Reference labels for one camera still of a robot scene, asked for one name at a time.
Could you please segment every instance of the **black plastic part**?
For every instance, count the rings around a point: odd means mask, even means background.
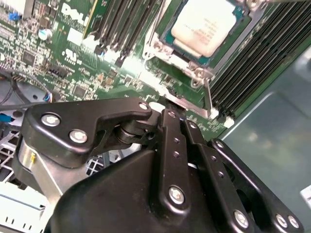
[[[195,123],[183,122],[187,137],[188,155],[192,163],[198,166],[199,176],[206,193],[206,199],[217,228],[221,232],[234,233],[237,229],[245,233],[255,232],[236,189],[228,176],[216,150],[209,148]],[[243,213],[249,226],[247,229],[238,224],[234,212]]]
[[[141,103],[148,109],[142,109]],[[43,124],[41,118],[46,114],[58,116],[60,124],[55,127]],[[109,145],[121,147],[117,139],[110,138],[121,122],[147,120],[151,114],[151,108],[139,98],[42,104],[27,110],[21,134],[36,151],[43,151],[62,166],[75,168],[83,166],[90,156],[113,150]],[[76,129],[87,134],[85,143],[70,139],[69,133]]]
[[[179,115],[169,109],[162,111],[159,121],[157,156],[154,162],[150,207],[161,221],[180,225],[191,208],[186,139],[180,131]],[[169,189],[177,187],[183,203],[174,203]]]
[[[298,218],[223,141],[212,139],[208,144],[218,151],[222,162],[233,174],[235,188],[247,197],[253,218],[264,232],[303,232],[302,223]],[[284,217],[288,225],[286,229],[278,224],[276,214]],[[287,216],[293,216],[301,227],[299,229],[293,227]]]
[[[51,233],[217,233],[191,167],[191,212],[179,225],[154,215],[149,194],[155,155],[138,151],[73,186],[56,206]]]

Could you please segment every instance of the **white label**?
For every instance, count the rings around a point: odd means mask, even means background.
[[[66,16],[70,16],[72,20],[77,20],[78,23],[80,23],[83,26],[87,25],[89,17],[87,16],[84,20],[84,15],[82,13],[79,13],[76,9],[71,9],[71,7],[64,3],[62,7],[62,13]]]
[[[311,209],[311,185],[301,190],[300,195],[302,196],[303,200],[305,200],[305,202]]]

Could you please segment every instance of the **silver screw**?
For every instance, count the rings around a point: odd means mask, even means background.
[[[234,217],[236,219],[236,221],[238,222],[238,224],[243,227],[243,228],[248,228],[248,221],[247,221],[247,218],[245,217],[245,215],[239,211],[239,210],[236,210],[234,212]]]
[[[172,201],[177,205],[181,205],[185,201],[183,192],[177,187],[170,187],[169,195]]]
[[[52,114],[46,114],[41,118],[41,121],[43,124],[47,125],[47,126],[57,126],[60,124],[60,119]]]
[[[76,143],[85,143],[87,141],[87,134],[83,130],[73,130],[70,132],[69,137]]]
[[[287,222],[281,215],[277,214],[276,219],[282,227],[287,228]]]
[[[191,128],[194,128],[194,129],[196,128],[196,125],[192,121],[190,121],[189,124],[190,124]]]
[[[145,103],[139,103],[140,108],[142,108],[143,110],[147,110],[148,109],[148,105]]]
[[[219,141],[216,141],[216,144],[220,147],[220,148],[224,148],[223,144]]]
[[[176,118],[176,115],[175,115],[174,112],[169,112],[169,115],[170,115],[171,117],[173,117],[173,118]]]
[[[298,222],[296,221],[296,219],[294,219],[293,216],[288,216],[288,220],[290,221],[290,223],[292,224],[293,227],[295,228],[299,228],[299,224]]]

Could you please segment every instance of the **wire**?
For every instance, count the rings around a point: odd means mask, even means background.
[[[46,102],[34,102],[34,103],[17,104],[17,105],[2,105],[0,106],[0,112],[30,108],[32,106],[43,104],[43,103],[46,103]]]
[[[0,105],[6,103],[9,98],[11,97],[11,95],[13,94],[13,80],[9,79],[10,82],[10,89],[8,91],[8,93],[5,95],[4,99],[2,101],[0,101]]]
[[[26,73],[26,72],[24,72],[24,71],[21,71],[21,70],[18,70],[18,69],[6,69],[5,71],[6,71],[6,72],[9,72],[9,73],[23,74],[23,75],[25,75],[27,78],[29,78],[29,79],[31,79],[31,80],[37,82],[37,83],[41,86],[41,88],[42,88],[43,90],[45,90],[47,93],[51,94],[51,91],[50,91],[42,82],[40,82],[34,75],[28,74],[28,73]]]

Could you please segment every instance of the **capacitor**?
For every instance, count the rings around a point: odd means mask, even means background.
[[[39,30],[38,36],[41,40],[45,41],[45,40],[49,40],[52,37],[53,33],[50,29],[42,29]]]

